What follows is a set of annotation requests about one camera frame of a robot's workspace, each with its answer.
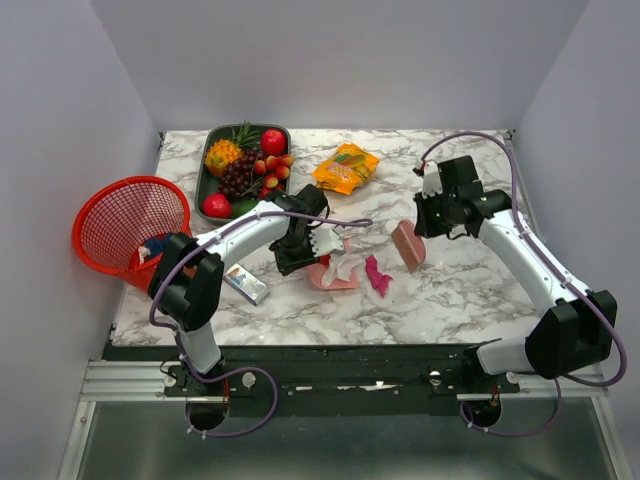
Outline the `white crumpled tissue,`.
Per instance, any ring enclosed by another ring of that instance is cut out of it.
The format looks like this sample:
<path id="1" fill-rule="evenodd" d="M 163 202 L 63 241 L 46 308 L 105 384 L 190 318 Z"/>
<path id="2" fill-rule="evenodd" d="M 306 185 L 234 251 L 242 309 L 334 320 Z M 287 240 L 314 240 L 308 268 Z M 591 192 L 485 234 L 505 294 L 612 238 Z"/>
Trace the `white crumpled tissue,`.
<path id="1" fill-rule="evenodd" d="M 356 267 L 360 259 L 353 254 L 332 254 L 329 266 L 323 265 L 320 286 L 325 290 L 348 290 L 359 286 Z"/>
<path id="2" fill-rule="evenodd" d="M 139 264 L 143 265 L 147 259 L 151 256 L 151 250 L 145 245 L 141 245 L 138 247 L 138 260 Z"/>

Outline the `white crumpled tissue, right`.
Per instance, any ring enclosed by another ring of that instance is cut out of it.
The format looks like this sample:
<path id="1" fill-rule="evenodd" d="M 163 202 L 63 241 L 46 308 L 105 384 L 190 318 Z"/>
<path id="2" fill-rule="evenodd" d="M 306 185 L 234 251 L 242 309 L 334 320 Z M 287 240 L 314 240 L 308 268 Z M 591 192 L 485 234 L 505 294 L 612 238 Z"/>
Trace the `white crumpled tissue, right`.
<path id="1" fill-rule="evenodd" d="M 359 286 L 356 267 L 360 259 L 353 254 L 332 254 L 329 266 L 323 265 L 320 286 L 325 290 L 348 290 Z"/>

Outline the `orange snack bag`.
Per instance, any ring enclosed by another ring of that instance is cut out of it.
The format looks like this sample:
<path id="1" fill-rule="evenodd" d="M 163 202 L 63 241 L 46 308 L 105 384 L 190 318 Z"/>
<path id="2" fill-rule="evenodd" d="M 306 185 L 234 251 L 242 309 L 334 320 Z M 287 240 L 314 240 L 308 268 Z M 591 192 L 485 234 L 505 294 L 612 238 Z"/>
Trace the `orange snack bag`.
<path id="1" fill-rule="evenodd" d="M 351 195 L 372 180 L 379 162 L 359 146 L 345 143 L 313 171 L 312 177 L 321 189 Z"/>

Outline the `toy cherries bunch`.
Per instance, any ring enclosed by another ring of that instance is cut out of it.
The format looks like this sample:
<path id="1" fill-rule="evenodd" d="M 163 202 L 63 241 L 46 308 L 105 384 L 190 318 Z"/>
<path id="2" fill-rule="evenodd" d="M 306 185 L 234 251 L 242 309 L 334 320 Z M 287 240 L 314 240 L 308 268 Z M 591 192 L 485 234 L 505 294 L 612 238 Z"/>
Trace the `toy cherries bunch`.
<path id="1" fill-rule="evenodd" d="M 281 156 L 270 155 L 257 160 L 253 167 L 254 186 L 257 195 L 264 199 L 274 190 L 286 191 L 295 159 L 291 154 Z"/>

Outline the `blue crumpled paper scrap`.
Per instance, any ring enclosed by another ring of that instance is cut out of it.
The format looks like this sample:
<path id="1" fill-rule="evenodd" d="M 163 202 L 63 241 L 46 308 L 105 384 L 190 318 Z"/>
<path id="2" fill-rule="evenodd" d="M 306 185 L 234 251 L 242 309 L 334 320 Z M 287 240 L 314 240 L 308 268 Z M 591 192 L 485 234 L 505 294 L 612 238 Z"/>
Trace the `blue crumpled paper scrap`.
<path id="1" fill-rule="evenodd" d="M 172 236 L 172 233 L 166 233 L 147 239 L 144 241 L 144 247 L 149 250 L 151 256 L 160 255 L 164 252 Z"/>

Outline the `white crumpled tissue, left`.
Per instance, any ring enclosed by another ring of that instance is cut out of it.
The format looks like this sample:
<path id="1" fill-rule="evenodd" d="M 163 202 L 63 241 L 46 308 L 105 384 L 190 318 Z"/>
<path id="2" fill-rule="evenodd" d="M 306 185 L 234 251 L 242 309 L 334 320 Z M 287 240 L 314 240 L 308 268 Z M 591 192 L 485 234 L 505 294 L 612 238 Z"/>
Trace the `white crumpled tissue, left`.
<path id="1" fill-rule="evenodd" d="M 141 245 L 138 247 L 138 260 L 139 264 L 143 265 L 147 259 L 151 256 L 151 250 L 145 245 Z"/>

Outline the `magenta crumpled paper scrap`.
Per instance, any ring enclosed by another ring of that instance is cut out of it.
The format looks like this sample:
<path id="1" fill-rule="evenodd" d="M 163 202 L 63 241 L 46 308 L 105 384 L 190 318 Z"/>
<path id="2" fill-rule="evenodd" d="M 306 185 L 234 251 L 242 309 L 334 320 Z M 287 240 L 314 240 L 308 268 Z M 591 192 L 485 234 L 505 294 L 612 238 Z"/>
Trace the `magenta crumpled paper scrap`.
<path id="1" fill-rule="evenodd" d="M 365 273 L 372 288 L 381 297 L 385 297 L 393 278 L 379 271 L 378 261 L 375 256 L 370 255 L 365 259 Z"/>

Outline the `green toy avocado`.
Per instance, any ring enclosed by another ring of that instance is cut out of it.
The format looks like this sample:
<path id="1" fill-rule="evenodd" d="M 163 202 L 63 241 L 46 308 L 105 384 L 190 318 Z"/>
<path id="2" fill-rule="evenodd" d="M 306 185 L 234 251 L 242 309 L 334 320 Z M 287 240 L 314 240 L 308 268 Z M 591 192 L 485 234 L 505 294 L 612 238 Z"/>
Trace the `green toy avocado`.
<path id="1" fill-rule="evenodd" d="M 250 212 L 259 203 L 258 199 L 250 198 L 237 202 L 232 208 L 233 218 L 239 218 Z"/>

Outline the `grey fruit tray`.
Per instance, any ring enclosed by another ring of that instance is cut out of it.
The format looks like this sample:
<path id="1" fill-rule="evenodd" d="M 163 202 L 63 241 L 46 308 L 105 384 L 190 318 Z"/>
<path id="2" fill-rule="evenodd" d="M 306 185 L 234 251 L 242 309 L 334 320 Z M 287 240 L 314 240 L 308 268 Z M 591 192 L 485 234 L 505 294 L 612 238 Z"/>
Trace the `grey fruit tray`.
<path id="1" fill-rule="evenodd" d="M 216 140 L 220 140 L 222 138 L 228 138 L 231 135 L 231 128 L 238 128 L 239 126 L 241 126 L 242 124 L 230 124 L 230 125 L 223 125 L 220 127 L 217 127 L 213 130 L 211 130 L 208 134 L 208 136 L 206 137 L 205 143 L 204 143 L 204 150 L 203 150 L 203 154 L 202 154 L 202 161 L 201 161 L 201 166 L 200 166 L 200 170 L 198 173 L 198 179 L 196 181 L 196 193 L 195 193 L 195 197 L 194 197 L 194 208 L 195 211 L 197 212 L 197 214 L 204 219 L 205 221 L 213 224 L 213 225 L 224 225 L 228 222 L 230 222 L 231 220 L 235 219 L 233 218 L 233 216 L 231 216 L 230 218 L 227 219 L 222 219 L 222 218 L 214 218 L 214 217 L 209 217 L 203 214 L 203 212 L 201 211 L 201 206 L 203 201 L 205 200 L 205 198 L 209 195 L 215 194 L 215 193 L 219 193 L 217 191 L 218 189 L 218 182 L 220 177 L 215 177 L 212 174 L 209 173 L 209 171 L 207 170 L 207 168 L 205 167 L 203 161 L 204 161 L 204 157 L 205 157 L 205 152 L 206 150 L 216 141 Z M 288 152 L 285 154 L 290 154 L 291 153 L 291 136 L 289 131 L 282 127 L 282 126 L 276 126 L 276 125 L 269 125 L 269 124 L 259 124 L 259 123 L 251 123 L 252 124 L 252 128 L 254 131 L 257 131 L 259 133 L 259 137 L 258 140 L 256 142 L 256 145 L 251 148 L 251 149 L 261 149 L 260 148 L 260 138 L 261 135 L 264 133 L 265 130 L 270 129 L 270 128 L 275 128 L 275 129 L 279 129 L 282 130 L 286 133 L 286 135 L 288 136 Z M 239 200 L 229 200 L 232 204 L 232 208 L 233 206 L 239 202 L 245 199 L 239 199 Z"/>

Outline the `pink plastic dustpan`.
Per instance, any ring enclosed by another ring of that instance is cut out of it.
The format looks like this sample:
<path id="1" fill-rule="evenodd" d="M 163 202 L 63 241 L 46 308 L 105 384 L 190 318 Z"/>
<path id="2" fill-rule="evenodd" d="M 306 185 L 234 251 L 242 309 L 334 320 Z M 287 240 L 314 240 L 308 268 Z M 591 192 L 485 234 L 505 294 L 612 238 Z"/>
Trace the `pink plastic dustpan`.
<path id="1" fill-rule="evenodd" d="M 360 259 L 351 252 L 349 239 L 343 239 L 344 252 L 324 255 L 308 266 L 311 284 L 320 290 L 349 290 L 359 286 L 356 267 Z"/>

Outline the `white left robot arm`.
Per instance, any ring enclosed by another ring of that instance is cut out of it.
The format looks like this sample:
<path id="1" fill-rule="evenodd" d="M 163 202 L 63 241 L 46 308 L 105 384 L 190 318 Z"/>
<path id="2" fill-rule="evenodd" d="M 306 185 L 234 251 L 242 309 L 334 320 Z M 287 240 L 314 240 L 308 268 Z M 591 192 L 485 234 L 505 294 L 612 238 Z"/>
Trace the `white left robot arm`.
<path id="1" fill-rule="evenodd" d="M 176 336 L 181 355 L 190 364 L 187 382 L 201 395 L 214 393 L 222 380 L 222 359 L 211 319 L 216 312 L 223 279 L 244 257 L 264 245 L 274 254 L 281 275 L 319 260 L 309 224 L 328 206 L 313 185 L 291 196 L 270 193 L 243 216 L 199 239 L 183 233 L 168 241 L 148 286 L 155 312 L 169 317 L 164 324 Z"/>

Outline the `aluminium frame rail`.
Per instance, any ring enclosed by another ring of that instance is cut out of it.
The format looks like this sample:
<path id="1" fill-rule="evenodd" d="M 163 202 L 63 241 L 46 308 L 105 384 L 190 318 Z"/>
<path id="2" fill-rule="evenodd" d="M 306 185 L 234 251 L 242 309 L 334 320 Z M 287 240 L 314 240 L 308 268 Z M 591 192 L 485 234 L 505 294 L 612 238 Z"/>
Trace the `aluminium frame rail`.
<path id="1" fill-rule="evenodd" d="M 86 368 L 79 398 L 84 402 L 184 402 L 222 404 L 222 396 L 168 396 L 170 383 L 159 361 L 97 361 Z"/>

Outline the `pink hand brush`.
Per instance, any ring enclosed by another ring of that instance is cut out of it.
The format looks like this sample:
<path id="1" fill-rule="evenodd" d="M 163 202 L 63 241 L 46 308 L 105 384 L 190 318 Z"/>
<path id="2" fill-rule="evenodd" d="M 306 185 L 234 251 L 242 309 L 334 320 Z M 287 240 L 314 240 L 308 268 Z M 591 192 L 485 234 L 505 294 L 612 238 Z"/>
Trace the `pink hand brush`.
<path id="1" fill-rule="evenodd" d="M 391 239 L 409 272 L 413 273 L 426 260 L 423 239 L 414 233 L 414 224 L 400 220 L 391 233 Z"/>

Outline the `purple toy grapes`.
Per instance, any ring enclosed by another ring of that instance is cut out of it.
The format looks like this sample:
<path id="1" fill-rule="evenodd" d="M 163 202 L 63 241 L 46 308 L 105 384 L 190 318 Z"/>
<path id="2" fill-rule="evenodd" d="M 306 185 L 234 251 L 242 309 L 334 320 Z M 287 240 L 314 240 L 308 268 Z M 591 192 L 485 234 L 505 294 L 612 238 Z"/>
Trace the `purple toy grapes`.
<path id="1" fill-rule="evenodd" d="M 225 168 L 217 191 L 228 200 L 258 198 L 266 174 L 264 152 L 261 149 L 250 149 Z"/>

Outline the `red mesh waste basket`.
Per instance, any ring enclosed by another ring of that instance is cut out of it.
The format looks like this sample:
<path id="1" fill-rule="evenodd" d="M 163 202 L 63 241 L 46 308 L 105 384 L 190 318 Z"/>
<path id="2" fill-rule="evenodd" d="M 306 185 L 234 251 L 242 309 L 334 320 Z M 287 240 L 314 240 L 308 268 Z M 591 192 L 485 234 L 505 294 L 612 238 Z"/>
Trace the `red mesh waste basket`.
<path id="1" fill-rule="evenodd" d="M 139 249 L 168 234 L 189 235 L 191 208 L 182 190 L 157 176 L 133 176 L 94 194 L 77 214 L 71 243 L 89 268 L 145 291 L 160 257 Z"/>

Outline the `silver toothpaste box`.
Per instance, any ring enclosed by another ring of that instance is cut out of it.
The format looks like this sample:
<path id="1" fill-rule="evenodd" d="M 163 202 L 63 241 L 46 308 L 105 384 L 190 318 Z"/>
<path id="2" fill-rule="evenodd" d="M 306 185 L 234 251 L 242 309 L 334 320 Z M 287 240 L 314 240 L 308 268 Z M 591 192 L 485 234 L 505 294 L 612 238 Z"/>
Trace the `silver toothpaste box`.
<path id="1" fill-rule="evenodd" d="M 268 295 L 267 286 L 244 267 L 233 265 L 224 281 L 251 305 L 259 305 Z"/>

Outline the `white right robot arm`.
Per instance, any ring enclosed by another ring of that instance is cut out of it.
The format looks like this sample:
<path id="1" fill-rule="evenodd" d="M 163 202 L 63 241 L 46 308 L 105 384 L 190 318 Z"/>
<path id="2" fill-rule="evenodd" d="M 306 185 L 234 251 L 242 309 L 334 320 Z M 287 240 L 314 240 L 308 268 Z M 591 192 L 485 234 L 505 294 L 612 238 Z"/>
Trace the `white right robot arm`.
<path id="1" fill-rule="evenodd" d="M 540 319 L 526 335 L 477 345 L 466 352 L 460 379 L 480 392 L 507 372 L 545 379 L 567 375 L 606 359 L 613 343 L 617 302 L 575 281 L 532 234 L 512 199 L 501 189 L 487 191 L 470 156 L 414 170 L 423 180 L 414 197 L 423 238 L 449 237 L 461 226 L 506 265 L 529 296 Z"/>

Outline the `toy pineapple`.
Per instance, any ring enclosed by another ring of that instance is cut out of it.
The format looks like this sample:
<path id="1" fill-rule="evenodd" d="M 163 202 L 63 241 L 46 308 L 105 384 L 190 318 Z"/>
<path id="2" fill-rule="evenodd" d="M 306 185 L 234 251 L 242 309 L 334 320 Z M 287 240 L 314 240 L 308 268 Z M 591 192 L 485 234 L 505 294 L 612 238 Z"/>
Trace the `toy pineapple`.
<path id="1" fill-rule="evenodd" d="M 259 133 L 252 124 L 245 121 L 238 128 L 231 128 L 228 138 L 216 140 L 205 152 L 204 165 L 215 177 L 220 177 L 226 167 L 241 158 L 247 150 L 256 145 Z"/>

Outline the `red toy apple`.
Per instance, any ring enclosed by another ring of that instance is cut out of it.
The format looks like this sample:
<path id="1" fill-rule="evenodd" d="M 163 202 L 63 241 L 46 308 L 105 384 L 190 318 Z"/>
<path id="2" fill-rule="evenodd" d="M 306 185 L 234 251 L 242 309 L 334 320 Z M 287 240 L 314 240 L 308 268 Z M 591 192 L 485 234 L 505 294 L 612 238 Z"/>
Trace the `red toy apple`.
<path id="1" fill-rule="evenodd" d="M 204 215 L 214 218 L 227 219 L 232 216 L 231 202 L 221 193 L 215 193 L 205 198 L 201 211 Z"/>
<path id="2" fill-rule="evenodd" d="M 270 128 L 260 138 L 260 148 L 265 155 L 281 156 L 288 152 L 288 136 L 282 130 Z"/>

